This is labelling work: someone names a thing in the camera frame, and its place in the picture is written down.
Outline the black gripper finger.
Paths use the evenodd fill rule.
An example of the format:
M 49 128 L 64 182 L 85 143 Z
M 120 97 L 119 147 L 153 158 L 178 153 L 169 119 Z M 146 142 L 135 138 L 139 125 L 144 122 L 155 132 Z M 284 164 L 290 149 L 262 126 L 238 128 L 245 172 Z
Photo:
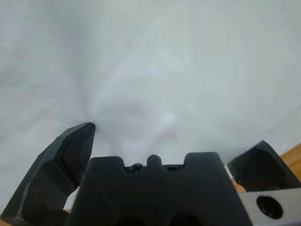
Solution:
M 38 155 L 1 219 L 6 223 L 65 223 L 65 203 L 80 185 L 92 152 L 95 125 L 86 122 L 59 135 Z
M 265 141 L 231 160 L 227 167 L 247 192 L 300 188 L 301 182 Z

